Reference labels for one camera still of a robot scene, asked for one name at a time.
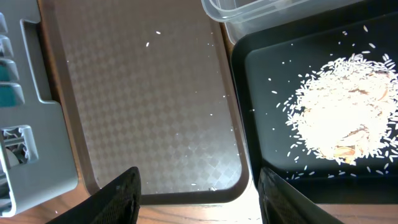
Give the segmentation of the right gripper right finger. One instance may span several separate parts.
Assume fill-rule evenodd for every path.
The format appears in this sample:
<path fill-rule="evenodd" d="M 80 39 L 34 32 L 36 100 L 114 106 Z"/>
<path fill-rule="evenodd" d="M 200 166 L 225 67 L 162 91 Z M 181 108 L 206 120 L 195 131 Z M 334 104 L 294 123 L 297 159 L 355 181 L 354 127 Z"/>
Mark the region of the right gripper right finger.
<path fill-rule="evenodd" d="M 265 224 L 341 223 L 267 167 L 261 169 L 257 191 Z"/>

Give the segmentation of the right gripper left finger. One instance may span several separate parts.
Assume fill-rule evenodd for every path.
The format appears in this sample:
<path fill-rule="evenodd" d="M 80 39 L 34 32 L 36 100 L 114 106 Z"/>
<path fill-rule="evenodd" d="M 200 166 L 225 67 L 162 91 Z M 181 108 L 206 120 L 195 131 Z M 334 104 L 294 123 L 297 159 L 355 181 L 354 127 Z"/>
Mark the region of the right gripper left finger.
<path fill-rule="evenodd" d="M 131 167 L 50 224 L 136 224 L 141 202 L 141 177 Z"/>

